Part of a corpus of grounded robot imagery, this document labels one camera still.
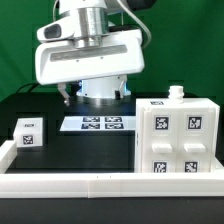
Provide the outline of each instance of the paper sheet with markers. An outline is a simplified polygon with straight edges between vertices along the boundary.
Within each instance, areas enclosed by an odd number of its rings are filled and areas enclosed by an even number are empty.
[[[68,116],[60,131],[135,131],[135,122],[135,116]]]

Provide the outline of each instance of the green screen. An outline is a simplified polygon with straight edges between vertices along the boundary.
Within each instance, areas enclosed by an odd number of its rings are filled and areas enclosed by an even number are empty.
[[[1,0],[0,100],[35,82],[36,31],[52,22],[53,0]],[[133,92],[185,92],[224,104],[224,1],[158,0],[136,15],[150,28],[145,69],[130,75]],[[120,16],[112,16],[120,23]],[[125,23],[134,22],[125,16]]]

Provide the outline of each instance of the white cube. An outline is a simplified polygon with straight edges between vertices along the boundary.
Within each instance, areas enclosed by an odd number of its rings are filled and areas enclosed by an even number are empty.
[[[43,118],[20,118],[13,133],[17,147],[43,146]]]

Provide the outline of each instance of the white box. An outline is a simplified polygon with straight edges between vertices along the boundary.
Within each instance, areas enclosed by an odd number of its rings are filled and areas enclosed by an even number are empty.
[[[43,146],[43,118],[20,118],[13,133],[17,147]]]
[[[211,172],[219,106],[209,99],[137,99],[136,172]]]

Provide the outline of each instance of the white cap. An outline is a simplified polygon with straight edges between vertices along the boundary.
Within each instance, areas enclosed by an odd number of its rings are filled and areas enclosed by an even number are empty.
[[[184,97],[183,86],[170,86],[169,99],[173,100],[175,103],[182,103]]]

